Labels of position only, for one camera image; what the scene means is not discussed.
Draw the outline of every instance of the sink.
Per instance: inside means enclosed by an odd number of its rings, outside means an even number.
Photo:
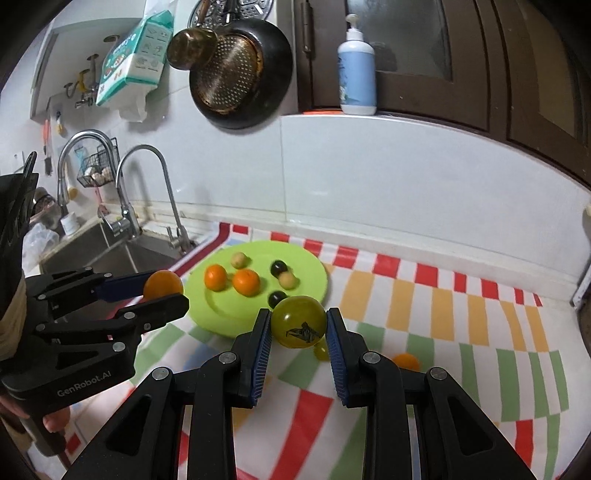
[[[43,259],[41,273],[60,273],[92,267],[95,273],[111,273],[114,277],[171,267],[181,254],[165,237],[145,233],[134,239],[118,239],[103,229],[101,223],[88,229],[54,254]],[[67,320],[100,320],[107,318],[117,304],[98,300],[69,313]]]

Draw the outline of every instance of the white bottle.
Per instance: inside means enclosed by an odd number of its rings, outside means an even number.
[[[349,115],[373,115],[377,99],[375,89],[375,52],[363,41],[355,14],[345,20],[351,24],[347,41],[339,46],[340,107]]]

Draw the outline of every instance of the paper towel pack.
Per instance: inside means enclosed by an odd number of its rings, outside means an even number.
[[[158,86],[173,35],[169,10],[144,17],[103,62],[96,104],[130,122],[146,118],[145,96]]]

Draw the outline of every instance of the faucet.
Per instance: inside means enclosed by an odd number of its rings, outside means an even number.
[[[109,227],[111,232],[113,232],[113,234],[116,236],[126,231],[129,231],[131,238],[138,236],[141,233],[138,218],[135,216],[135,212],[129,204],[125,185],[119,179],[119,171],[121,169],[121,165],[123,165],[123,161],[119,163],[119,168],[117,168],[117,165],[115,164],[115,149],[113,148],[111,139],[99,130],[83,130],[82,132],[74,134],[72,138],[69,139],[64,145],[64,148],[60,153],[60,158],[57,161],[57,203],[61,207],[62,216],[67,214],[66,203],[69,200],[66,188],[66,155],[70,152],[75,143],[83,140],[84,138],[93,138],[98,143],[100,143],[105,149],[107,162],[109,163],[111,171],[117,170],[117,181],[115,182],[115,188],[117,189],[117,195],[119,196],[123,219],[111,224],[103,216],[103,221]]]
[[[121,184],[121,180],[122,180],[123,165],[125,164],[126,160],[130,157],[130,155],[134,152],[137,152],[138,150],[148,150],[148,151],[154,153],[158,157],[158,159],[160,160],[160,164],[162,165],[162,171],[164,173],[164,183],[166,184],[166,189],[168,190],[168,198],[170,199],[170,205],[173,208],[174,219],[177,222],[176,237],[173,236],[172,229],[170,227],[166,227],[166,230],[168,231],[168,238],[170,238],[170,244],[174,248],[180,248],[181,252],[185,254],[194,247],[194,243],[191,240],[189,240],[189,235],[187,234],[187,230],[185,229],[185,227],[181,223],[181,219],[178,215],[177,203],[174,200],[173,188],[170,184],[170,177],[168,176],[168,168],[166,166],[166,161],[164,159],[164,156],[162,155],[160,150],[153,147],[152,145],[136,145],[134,148],[132,148],[130,151],[128,151],[125,154],[125,156],[123,157],[123,159],[121,160],[121,162],[119,162],[119,166],[117,167],[117,173],[115,174],[115,187],[117,188],[117,191],[119,191],[119,185]],[[127,192],[125,191],[125,189],[122,189],[121,193],[124,196],[122,202],[125,202],[125,204],[128,205],[129,200],[127,198]]]

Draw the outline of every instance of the white wall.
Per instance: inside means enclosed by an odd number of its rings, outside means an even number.
[[[193,0],[179,0],[175,31],[186,26],[193,6]],[[293,111],[295,100],[292,90],[282,112]],[[92,127],[116,136],[122,152],[138,143],[159,148],[188,216],[267,220],[287,229],[311,226],[381,239],[393,246],[388,252],[427,252],[431,256],[421,260],[522,288],[539,291],[540,279],[549,279],[563,287],[560,298],[574,291],[589,261],[591,225],[583,214],[589,191],[486,138],[407,119],[344,116],[284,116],[249,131],[222,131],[193,104],[188,73],[169,67],[148,95],[147,109],[143,124],[122,122],[101,108],[71,110],[69,134]],[[0,115],[4,135],[9,118],[2,103]],[[2,152],[25,137],[39,148],[40,126],[25,124],[11,130],[18,135],[0,137]],[[54,139],[56,158],[60,141],[65,139]],[[125,173],[132,199],[167,202],[152,154],[134,154]],[[112,188],[102,190],[115,197]],[[85,194],[88,210],[94,200],[92,192]]]

